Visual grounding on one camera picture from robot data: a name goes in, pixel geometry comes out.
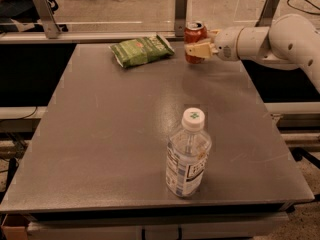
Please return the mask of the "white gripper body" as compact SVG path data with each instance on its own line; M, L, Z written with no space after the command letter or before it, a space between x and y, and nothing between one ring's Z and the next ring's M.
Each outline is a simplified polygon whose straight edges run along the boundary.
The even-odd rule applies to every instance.
M214 39L217 56L224 61L237 61L237 43L243 26L228 27L221 30Z

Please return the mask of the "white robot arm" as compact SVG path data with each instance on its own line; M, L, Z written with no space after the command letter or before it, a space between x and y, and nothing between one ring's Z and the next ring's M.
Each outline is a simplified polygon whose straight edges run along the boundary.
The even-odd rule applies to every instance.
M250 60L279 70L300 68L320 91L320 33L305 17L287 14L270 26L212 30L201 41L184 45L189 56L224 61Z

